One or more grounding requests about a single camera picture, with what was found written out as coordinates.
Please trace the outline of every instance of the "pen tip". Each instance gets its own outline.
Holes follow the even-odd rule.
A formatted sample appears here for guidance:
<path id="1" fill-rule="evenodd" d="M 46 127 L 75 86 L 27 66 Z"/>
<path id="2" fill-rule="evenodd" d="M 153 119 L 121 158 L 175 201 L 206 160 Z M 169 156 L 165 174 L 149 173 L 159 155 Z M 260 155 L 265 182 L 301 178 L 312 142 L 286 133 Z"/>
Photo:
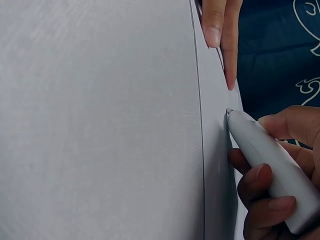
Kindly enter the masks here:
<path id="1" fill-rule="evenodd" d="M 233 111 L 233 109 L 231 109 L 231 108 L 229 108 L 229 107 L 226 109 L 226 113 L 227 113 L 227 114 L 230 114 L 232 111 Z"/>

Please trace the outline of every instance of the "blue cloth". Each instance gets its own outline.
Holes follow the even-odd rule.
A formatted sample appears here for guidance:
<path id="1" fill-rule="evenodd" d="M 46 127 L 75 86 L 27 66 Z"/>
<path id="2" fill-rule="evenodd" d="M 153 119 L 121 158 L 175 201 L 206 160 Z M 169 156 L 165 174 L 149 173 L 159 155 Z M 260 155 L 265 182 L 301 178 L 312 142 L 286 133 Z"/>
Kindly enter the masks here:
<path id="1" fill-rule="evenodd" d="M 320 107 L 319 4 L 244 0 L 237 79 L 243 108 L 255 119 L 291 105 Z"/>

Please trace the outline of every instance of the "white paper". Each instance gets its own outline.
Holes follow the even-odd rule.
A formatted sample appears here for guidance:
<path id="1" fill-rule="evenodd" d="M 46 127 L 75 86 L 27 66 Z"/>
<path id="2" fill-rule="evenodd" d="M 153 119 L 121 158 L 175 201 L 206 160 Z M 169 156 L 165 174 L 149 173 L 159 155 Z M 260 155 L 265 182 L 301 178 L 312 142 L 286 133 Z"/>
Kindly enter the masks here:
<path id="1" fill-rule="evenodd" d="M 231 102 L 191 5 L 2 1 L 0 239 L 230 236 Z"/>

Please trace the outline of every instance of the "white pen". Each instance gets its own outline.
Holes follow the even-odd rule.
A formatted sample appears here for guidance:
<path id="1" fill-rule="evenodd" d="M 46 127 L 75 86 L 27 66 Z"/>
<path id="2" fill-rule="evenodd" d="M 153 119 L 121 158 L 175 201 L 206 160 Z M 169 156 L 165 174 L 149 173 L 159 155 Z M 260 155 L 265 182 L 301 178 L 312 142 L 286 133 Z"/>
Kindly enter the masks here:
<path id="1" fill-rule="evenodd" d="M 285 222 L 293 234 L 300 234 L 320 217 L 320 194 L 288 152 L 244 111 L 227 110 L 228 128 L 251 167 L 270 165 L 273 198 L 294 196 L 295 213 Z"/>

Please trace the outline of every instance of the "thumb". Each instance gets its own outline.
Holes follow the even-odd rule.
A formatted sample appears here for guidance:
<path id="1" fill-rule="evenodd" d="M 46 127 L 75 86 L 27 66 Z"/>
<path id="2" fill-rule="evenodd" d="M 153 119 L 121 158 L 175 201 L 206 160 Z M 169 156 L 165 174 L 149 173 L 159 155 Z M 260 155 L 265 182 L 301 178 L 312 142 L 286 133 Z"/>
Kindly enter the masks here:
<path id="1" fill-rule="evenodd" d="M 314 165 L 320 173 L 320 108 L 290 106 L 260 118 L 260 124 L 276 139 L 295 139 L 313 149 Z"/>
<path id="2" fill-rule="evenodd" d="M 211 48 L 218 48 L 224 25 L 227 0 L 203 0 L 202 29 L 206 43 Z"/>

